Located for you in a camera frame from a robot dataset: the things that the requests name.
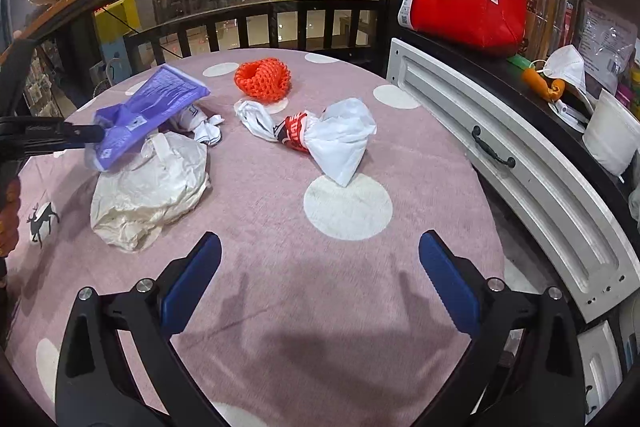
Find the finger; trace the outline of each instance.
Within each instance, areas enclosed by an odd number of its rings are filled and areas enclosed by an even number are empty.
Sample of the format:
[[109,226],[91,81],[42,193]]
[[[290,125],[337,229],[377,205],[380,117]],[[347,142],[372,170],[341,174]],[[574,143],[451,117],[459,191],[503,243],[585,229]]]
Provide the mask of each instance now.
[[13,203],[20,198],[20,178],[12,180],[6,188],[6,201]]
[[9,255],[9,252],[13,251],[14,248],[18,246],[18,239],[18,231],[15,230],[14,233],[9,236],[7,242],[0,246],[0,257],[6,257]]
[[10,235],[14,230],[18,230],[20,225],[20,218],[18,214],[0,212],[0,243],[2,243],[2,237]]

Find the deer print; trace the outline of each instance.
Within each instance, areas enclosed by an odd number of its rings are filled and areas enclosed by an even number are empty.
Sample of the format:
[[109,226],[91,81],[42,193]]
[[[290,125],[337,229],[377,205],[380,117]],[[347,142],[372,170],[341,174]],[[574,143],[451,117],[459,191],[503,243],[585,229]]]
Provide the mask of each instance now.
[[60,222],[60,216],[53,211],[51,203],[47,203],[40,217],[36,219],[36,214],[38,213],[38,205],[33,207],[33,214],[27,219],[27,223],[31,223],[31,242],[32,243],[40,243],[40,247],[42,248],[42,238],[40,237],[40,230],[42,226],[47,223],[49,225],[49,233],[51,233],[51,217],[56,216],[58,222]]

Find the blue gripper pad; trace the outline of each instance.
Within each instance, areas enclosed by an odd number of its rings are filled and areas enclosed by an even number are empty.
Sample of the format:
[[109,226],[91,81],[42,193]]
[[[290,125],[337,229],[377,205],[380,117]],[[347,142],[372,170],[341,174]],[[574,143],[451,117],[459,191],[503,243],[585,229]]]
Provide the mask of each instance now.
[[189,254],[188,264],[162,299],[161,330],[166,338],[184,331],[204,290],[220,266],[220,239],[210,232],[207,232],[207,236],[204,242],[201,240],[200,247]]
[[474,338],[480,330],[480,304],[446,248],[440,244],[437,236],[434,237],[430,232],[423,233],[418,245],[420,263],[458,331]]

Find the white drawer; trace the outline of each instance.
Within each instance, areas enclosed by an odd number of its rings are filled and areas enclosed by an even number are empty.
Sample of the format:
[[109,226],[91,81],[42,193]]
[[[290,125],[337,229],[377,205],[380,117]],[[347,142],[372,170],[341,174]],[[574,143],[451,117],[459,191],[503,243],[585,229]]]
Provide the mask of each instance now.
[[588,407],[585,423],[596,416],[622,383],[620,359],[609,323],[578,335]]
[[[640,263],[596,190],[504,102],[436,58],[392,40],[386,79],[412,94],[460,140],[474,167],[513,209],[590,322],[640,287]],[[472,137],[475,126],[501,165]]]

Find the black drawer handle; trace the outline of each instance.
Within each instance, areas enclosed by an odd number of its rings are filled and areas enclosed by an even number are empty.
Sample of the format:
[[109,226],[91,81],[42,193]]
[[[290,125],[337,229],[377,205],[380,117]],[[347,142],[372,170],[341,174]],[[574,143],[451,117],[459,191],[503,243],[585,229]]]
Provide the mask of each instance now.
[[498,163],[501,163],[502,165],[507,165],[508,168],[510,169],[513,169],[516,166],[515,158],[513,158],[512,156],[509,156],[506,161],[503,160],[502,158],[500,158],[500,156],[497,155],[497,153],[493,149],[491,149],[491,147],[489,147],[489,144],[487,142],[482,141],[480,139],[480,128],[477,125],[475,125],[473,131],[471,131],[471,136],[474,137],[474,140],[476,140],[476,143],[480,146],[480,149],[486,152],[489,156],[491,156],[491,158],[496,160]]

